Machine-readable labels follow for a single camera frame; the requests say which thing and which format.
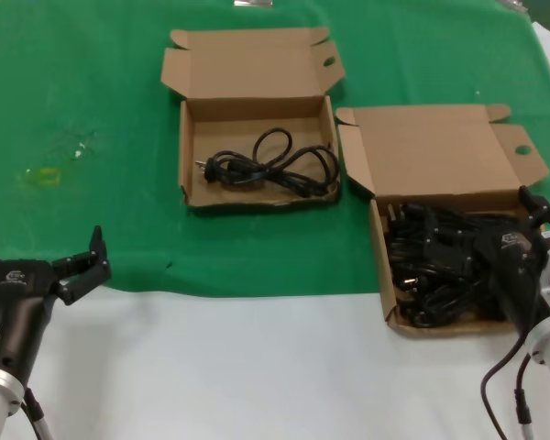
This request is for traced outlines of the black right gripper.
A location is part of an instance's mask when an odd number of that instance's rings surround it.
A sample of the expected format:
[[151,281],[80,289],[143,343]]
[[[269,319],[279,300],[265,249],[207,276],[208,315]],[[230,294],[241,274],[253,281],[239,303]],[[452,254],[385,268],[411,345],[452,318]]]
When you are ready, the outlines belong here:
[[[540,275],[544,258],[526,234],[550,225],[550,203],[522,185],[518,199],[527,213],[519,231],[493,227],[475,241],[478,259],[488,273],[488,286],[505,316],[525,336],[548,317],[542,298]],[[449,208],[413,208],[421,229],[423,258],[456,276],[473,274],[473,243],[479,221],[471,214]]]

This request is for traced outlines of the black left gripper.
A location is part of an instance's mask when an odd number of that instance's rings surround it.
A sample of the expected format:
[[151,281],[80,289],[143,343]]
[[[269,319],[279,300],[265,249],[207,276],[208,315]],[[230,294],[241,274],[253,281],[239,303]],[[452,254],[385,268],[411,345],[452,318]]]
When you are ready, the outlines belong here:
[[51,265],[42,260],[0,259],[0,369],[27,382],[57,296],[72,305],[111,277],[99,225],[87,251]]

